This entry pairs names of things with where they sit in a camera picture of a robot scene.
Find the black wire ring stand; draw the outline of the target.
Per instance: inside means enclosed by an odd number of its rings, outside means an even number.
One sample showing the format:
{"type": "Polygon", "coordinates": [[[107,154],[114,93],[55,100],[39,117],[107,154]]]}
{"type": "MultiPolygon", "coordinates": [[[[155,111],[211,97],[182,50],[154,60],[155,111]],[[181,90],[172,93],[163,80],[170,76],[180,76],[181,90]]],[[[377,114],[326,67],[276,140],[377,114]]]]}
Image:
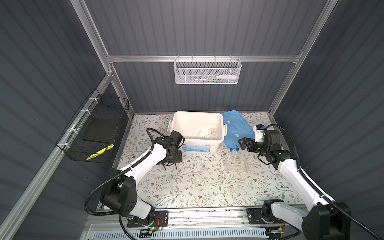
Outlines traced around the black wire ring stand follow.
{"type": "Polygon", "coordinates": [[[162,165],[165,170],[167,169],[167,167],[170,167],[170,166],[175,166],[175,168],[178,169],[177,168],[177,162],[164,162],[164,161],[161,161],[160,165],[162,165]]]}

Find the white plastic storage box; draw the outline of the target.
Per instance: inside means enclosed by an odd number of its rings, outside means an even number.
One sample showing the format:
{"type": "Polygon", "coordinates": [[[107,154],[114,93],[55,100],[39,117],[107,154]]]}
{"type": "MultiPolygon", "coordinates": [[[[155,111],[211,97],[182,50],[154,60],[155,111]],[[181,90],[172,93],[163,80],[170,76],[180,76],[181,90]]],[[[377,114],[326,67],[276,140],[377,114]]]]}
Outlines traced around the white plastic storage box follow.
{"type": "Polygon", "coordinates": [[[227,125],[219,113],[183,112],[174,113],[169,121],[167,132],[177,131],[183,135],[185,141],[182,150],[187,152],[216,153],[227,135],[227,125]],[[196,139],[196,136],[205,136],[211,129],[220,133],[217,140],[196,139]]]}

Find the blue plastic box lid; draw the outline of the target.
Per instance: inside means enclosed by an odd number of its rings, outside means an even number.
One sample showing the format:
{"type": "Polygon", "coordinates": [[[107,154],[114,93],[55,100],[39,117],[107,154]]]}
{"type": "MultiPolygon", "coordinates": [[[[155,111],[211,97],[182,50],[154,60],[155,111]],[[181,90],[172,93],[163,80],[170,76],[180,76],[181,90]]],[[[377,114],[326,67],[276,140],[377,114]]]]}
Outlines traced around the blue plastic box lid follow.
{"type": "Polygon", "coordinates": [[[243,138],[255,139],[255,132],[238,111],[224,112],[222,116],[227,125],[227,135],[224,138],[227,148],[240,148],[239,140],[243,138]]]}

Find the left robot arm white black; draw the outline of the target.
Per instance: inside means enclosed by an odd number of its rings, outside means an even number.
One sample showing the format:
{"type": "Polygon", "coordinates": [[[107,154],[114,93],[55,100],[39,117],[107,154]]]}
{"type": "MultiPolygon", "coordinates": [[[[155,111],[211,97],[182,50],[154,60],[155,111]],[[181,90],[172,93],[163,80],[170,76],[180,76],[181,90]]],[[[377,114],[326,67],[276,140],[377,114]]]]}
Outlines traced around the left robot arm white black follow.
{"type": "Polygon", "coordinates": [[[155,218],[155,207],[139,200],[137,185],[142,178],[156,165],[176,164],[183,161],[182,147],[185,138],[177,131],[165,136],[153,128],[147,128],[151,145],[140,157],[129,165],[116,171],[116,174],[95,189],[86,197],[84,210],[92,216],[119,215],[119,217],[136,217],[146,225],[155,218]],[[91,197],[101,190],[100,202],[110,209],[109,212],[91,210],[91,197]]]}

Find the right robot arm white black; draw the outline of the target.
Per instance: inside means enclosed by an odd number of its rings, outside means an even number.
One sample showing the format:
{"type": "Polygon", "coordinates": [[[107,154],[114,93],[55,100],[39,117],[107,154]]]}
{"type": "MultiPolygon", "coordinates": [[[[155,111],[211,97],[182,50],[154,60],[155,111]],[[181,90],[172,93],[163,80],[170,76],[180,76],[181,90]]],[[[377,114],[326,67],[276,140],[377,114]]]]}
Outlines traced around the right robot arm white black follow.
{"type": "Polygon", "coordinates": [[[259,124],[253,139],[242,138],[238,142],[243,151],[265,157],[263,163],[273,166],[291,183],[307,209],[299,210],[281,199],[271,199],[264,201],[258,217],[266,224],[276,221],[289,224],[308,240],[348,240],[351,223],[380,240],[377,233],[351,215],[345,203],[338,203],[310,178],[300,166],[296,147],[292,152],[282,149],[279,131],[283,130],[276,124],[259,124]]]}

